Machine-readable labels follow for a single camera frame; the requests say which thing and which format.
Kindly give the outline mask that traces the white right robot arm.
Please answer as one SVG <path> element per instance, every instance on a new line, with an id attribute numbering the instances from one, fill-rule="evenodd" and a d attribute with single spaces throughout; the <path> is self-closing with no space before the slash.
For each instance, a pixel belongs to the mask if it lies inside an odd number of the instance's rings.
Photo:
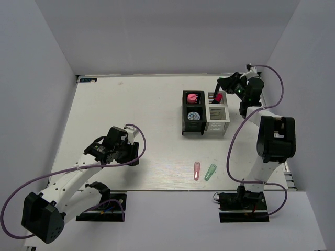
<path id="1" fill-rule="evenodd" d="M 295 119 L 269 112 L 261 104 L 264 82 L 258 76 L 234 73 L 217 79 L 214 94 L 219 90 L 237 95 L 241 102 L 239 112 L 244 122 L 251 121 L 259 128 L 256 152 L 258 157 L 248 176 L 237 189 L 237 204 L 247 209 L 261 199 L 264 186 L 281 163 L 296 152 Z"/>

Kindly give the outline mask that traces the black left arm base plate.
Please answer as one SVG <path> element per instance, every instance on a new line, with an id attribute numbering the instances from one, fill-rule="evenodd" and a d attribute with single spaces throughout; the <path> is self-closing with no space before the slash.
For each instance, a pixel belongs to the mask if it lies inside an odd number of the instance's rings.
<path id="1" fill-rule="evenodd" d="M 111 192 L 113 199 L 94 210 L 83 212 L 75 218 L 77 222 L 123 222 L 126 216 L 126 192 Z"/>

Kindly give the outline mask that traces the pink cap black highlighter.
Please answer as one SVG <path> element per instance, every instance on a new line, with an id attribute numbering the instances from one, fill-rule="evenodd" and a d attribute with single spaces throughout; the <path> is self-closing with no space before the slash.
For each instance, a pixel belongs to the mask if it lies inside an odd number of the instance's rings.
<path id="1" fill-rule="evenodd" d="M 222 100 L 222 94 L 218 93 L 217 96 L 213 99 L 212 104 L 219 104 Z"/>

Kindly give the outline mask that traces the green cap black highlighter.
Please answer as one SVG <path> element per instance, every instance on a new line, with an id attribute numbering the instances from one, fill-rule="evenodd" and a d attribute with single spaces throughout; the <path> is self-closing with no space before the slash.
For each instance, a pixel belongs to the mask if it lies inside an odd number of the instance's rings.
<path id="1" fill-rule="evenodd" d="M 220 88 L 221 88 L 221 77 L 217 79 L 217 84 L 216 84 L 216 88 L 215 88 L 215 91 L 214 91 L 214 94 L 213 94 L 213 98 L 216 99 L 217 98 L 217 95 L 220 91 Z"/>

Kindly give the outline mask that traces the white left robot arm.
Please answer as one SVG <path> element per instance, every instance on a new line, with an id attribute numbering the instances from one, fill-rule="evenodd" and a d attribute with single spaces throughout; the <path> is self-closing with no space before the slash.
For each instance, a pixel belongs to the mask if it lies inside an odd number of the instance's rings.
<path id="1" fill-rule="evenodd" d="M 39 193 L 26 196 L 22 226 L 46 244 L 55 241 L 64 226 L 87 209 L 104 209 L 110 204 L 110 189 L 89 179 L 103 168 L 139 164 L 139 143 L 135 137 L 140 129 L 132 124 L 111 127 L 106 136 L 94 140 L 76 162 L 73 171 Z"/>

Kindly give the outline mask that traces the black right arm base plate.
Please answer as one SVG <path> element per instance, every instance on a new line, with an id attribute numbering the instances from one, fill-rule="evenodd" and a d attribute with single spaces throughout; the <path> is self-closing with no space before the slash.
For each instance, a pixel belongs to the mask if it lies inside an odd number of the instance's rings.
<path id="1" fill-rule="evenodd" d="M 247 198 L 245 195 L 218 192 L 213 200 L 219 205 L 220 223 L 258 223 L 269 222 L 264 193 L 258 198 Z"/>

